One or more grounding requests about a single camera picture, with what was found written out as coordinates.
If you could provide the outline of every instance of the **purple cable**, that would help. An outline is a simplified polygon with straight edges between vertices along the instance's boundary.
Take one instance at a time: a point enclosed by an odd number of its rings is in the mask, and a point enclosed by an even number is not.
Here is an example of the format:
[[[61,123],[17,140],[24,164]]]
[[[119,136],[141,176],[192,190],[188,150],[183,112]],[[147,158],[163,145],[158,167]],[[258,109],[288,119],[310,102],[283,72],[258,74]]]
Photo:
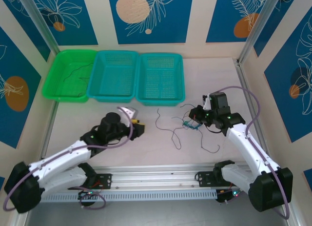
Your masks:
[[[128,119],[129,122],[130,122],[130,133],[129,133],[129,136],[127,137],[127,139],[126,139],[124,142],[122,142],[121,144],[112,145],[112,146],[82,145],[82,146],[73,148],[73,149],[72,149],[72,152],[75,151],[75,150],[78,150],[78,149],[83,149],[83,148],[114,149],[114,148],[118,148],[118,147],[121,147],[122,145],[126,144],[126,143],[130,140],[130,138],[132,137],[132,134],[133,134],[133,125],[132,125],[132,121],[131,121],[131,118],[129,117],[129,115],[128,115],[122,108],[117,107],[117,109],[121,110],[121,111],[126,115],[127,119]],[[69,150],[67,150],[67,151],[65,151],[64,153],[61,153],[61,154],[55,156],[54,158],[52,158],[52,159],[48,160],[47,162],[43,163],[43,164],[41,165],[41,167],[44,167],[44,166],[48,165],[49,163],[53,162],[54,160],[56,160],[56,159],[58,159],[58,158],[64,156],[65,154],[68,154],[68,153],[70,153]],[[30,177],[34,172],[36,172],[36,171],[38,171],[38,170],[39,170],[39,168],[36,167],[34,170],[32,170],[32,171],[30,171],[29,173],[27,173],[27,174],[26,174],[23,178],[21,178],[20,181],[18,181],[18,182],[16,183],[16,185],[11,189],[11,191],[8,193],[8,195],[6,196],[6,198],[5,198],[5,200],[4,200],[4,203],[3,203],[3,210],[4,210],[4,211],[12,211],[12,210],[15,210],[15,208],[7,208],[7,204],[8,204],[8,202],[9,202],[10,197],[12,196],[12,194],[14,193],[14,191],[15,191],[28,177]],[[97,193],[97,192],[96,192],[94,195],[97,195],[97,196],[99,196],[99,197],[102,198],[102,199],[104,198],[104,197],[102,197],[102,195],[100,195],[100,194]],[[104,205],[103,205],[102,207],[98,207],[98,208],[94,208],[94,209],[102,209],[102,208],[105,207],[105,205],[106,205],[106,201],[105,201],[105,199],[104,199]]]
[[[261,106],[260,106],[260,102],[258,100],[258,98],[255,96],[255,94],[253,94],[253,92],[251,92],[250,90],[246,89],[246,88],[243,88],[243,87],[240,87],[240,86],[228,86],[228,87],[225,87],[225,88],[222,88],[220,90],[218,90],[217,92],[221,92],[221,91],[224,91],[226,89],[229,89],[229,88],[239,88],[239,89],[242,89],[244,90],[245,92],[248,92],[250,95],[252,95],[252,97],[254,98],[254,100],[256,101],[257,103],[257,106],[258,106],[258,112],[256,114],[256,116],[251,120],[251,122],[247,125],[246,127],[246,131],[245,133],[248,134],[248,131],[249,131],[249,128],[250,126],[258,119],[259,115],[260,115],[260,111],[261,111]],[[252,144],[252,146],[254,147],[254,149],[257,151],[257,153],[260,155],[260,157],[262,158],[262,160],[264,162],[267,161],[266,157],[262,154],[262,152],[258,149],[258,147],[255,145],[255,143],[249,138],[247,137],[248,141],[250,142],[250,144]],[[288,201],[287,201],[287,197],[286,197],[286,194],[285,194],[285,191],[284,191],[284,188],[282,186],[282,183],[281,181],[279,180],[277,174],[275,173],[274,169],[272,168],[272,166],[270,164],[267,165],[268,168],[270,169],[271,173],[273,174],[276,182],[277,182],[277,185],[281,191],[281,194],[282,194],[282,197],[283,197],[283,201],[284,201],[284,204],[285,204],[285,209],[286,209],[286,215],[283,215],[281,214],[278,210],[276,210],[275,208],[273,208],[273,210],[279,215],[281,216],[283,219],[287,220],[289,219],[289,216],[290,216],[290,211],[289,211],[289,205],[288,205]]]

